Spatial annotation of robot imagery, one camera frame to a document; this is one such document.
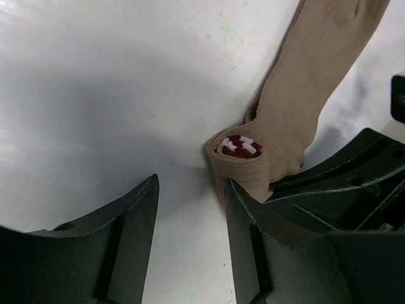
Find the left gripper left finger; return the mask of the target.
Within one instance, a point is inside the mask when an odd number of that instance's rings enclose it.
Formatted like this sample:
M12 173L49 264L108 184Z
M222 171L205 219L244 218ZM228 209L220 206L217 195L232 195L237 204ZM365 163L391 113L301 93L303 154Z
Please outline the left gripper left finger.
M159 200L152 175L47 231L1 228L2 303L140 303Z

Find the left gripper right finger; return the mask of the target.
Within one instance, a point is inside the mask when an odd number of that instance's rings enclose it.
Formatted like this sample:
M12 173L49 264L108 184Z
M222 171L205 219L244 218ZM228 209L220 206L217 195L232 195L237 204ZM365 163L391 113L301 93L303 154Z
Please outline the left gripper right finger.
M315 234L225 186L238 303L403 303L404 233Z

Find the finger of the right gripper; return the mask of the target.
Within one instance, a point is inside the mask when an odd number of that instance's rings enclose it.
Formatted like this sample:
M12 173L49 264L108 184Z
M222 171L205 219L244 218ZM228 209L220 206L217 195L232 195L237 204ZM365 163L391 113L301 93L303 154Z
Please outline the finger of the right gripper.
M265 205L316 233L404 226L404 144L362 130L317 166L272 185Z

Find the tan sock with red cuff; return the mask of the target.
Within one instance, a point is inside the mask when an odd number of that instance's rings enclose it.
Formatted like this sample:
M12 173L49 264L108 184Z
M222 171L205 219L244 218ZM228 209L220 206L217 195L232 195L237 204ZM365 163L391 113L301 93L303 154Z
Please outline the tan sock with red cuff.
M270 186L298 174L320 112L377 29L387 1L301 1L245 122L206 144L215 189L235 180L264 202Z

